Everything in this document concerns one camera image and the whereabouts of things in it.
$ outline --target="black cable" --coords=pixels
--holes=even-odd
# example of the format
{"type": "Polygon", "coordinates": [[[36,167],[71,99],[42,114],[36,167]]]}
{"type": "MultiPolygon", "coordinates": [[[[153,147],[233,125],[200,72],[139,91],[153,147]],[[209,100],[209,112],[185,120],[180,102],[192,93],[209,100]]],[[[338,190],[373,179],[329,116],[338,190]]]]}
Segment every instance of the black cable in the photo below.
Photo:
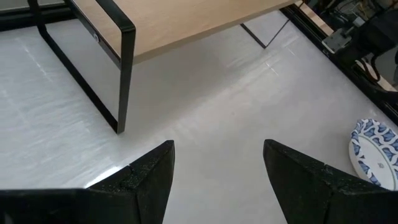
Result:
{"type": "Polygon", "coordinates": [[[374,73],[376,74],[376,81],[377,82],[380,81],[380,79],[381,79],[380,73],[379,73],[379,71],[376,68],[376,59],[378,57],[379,57],[378,55],[373,55],[373,57],[371,59],[371,65],[372,65],[372,68],[374,70],[374,73]]]}
{"type": "Polygon", "coordinates": [[[377,80],[373,78],[373,76],[371,75],[368,69],[368,65],[366,65],[366,62],[363,59],[358,59],[358,61],[362,64],[363,68],[365,69],[366,78],[372,83],[377,83],[377,80]]]}

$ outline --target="ceramic plate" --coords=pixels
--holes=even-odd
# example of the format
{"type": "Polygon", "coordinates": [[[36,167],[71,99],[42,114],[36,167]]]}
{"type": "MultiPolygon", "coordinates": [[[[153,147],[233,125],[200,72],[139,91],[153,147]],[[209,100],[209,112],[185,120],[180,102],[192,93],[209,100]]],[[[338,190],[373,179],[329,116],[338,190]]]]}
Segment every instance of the ceramic plate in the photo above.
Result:
{"type": "Polygon", "coordinates": [[[398,136],[386,125],[358,120],[351,133],[349,157],[360,178],[398,190],[398,136]]]}

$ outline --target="white surface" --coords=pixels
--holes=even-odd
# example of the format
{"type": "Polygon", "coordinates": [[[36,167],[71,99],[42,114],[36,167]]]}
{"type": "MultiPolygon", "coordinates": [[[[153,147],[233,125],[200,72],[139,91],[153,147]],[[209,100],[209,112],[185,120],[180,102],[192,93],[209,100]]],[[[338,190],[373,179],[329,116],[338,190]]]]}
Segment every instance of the white surface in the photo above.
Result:
{"type": "MultiPolygon", "coordinates": [[[[274,12],[248,27],[269,40],[285,20],[274,12]]],[[[101,64],[110,61],[82,57],[91,45],[66,43],[92,40],[77,21],[50,30],[92,69],[84,76],[109,79],[101,64]]],[[[0,188],[84,187],[174,139],[165,224],[285,223],[262,159],[266,138],[354,174],[346,146],[356,120],[396,130],[291,23],[267,50],[234,27],[137,65],[120,136],[35,28],[0,34],[0,48],[0,188]]]]}

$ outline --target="wooden table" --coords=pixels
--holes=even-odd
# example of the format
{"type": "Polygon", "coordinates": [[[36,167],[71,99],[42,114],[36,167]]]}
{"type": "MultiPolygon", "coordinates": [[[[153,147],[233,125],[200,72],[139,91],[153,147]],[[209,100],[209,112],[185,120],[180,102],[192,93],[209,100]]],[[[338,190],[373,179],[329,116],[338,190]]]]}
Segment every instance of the wooden table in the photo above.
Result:
{"type": "Polygon", "coordinates": [[[28,0],[42,37],[119,134],[126,124],[133,61],[143,62],[296,0],[64,1],[121,70],[118,120],[45,30],[37,0],[28,0]]]}

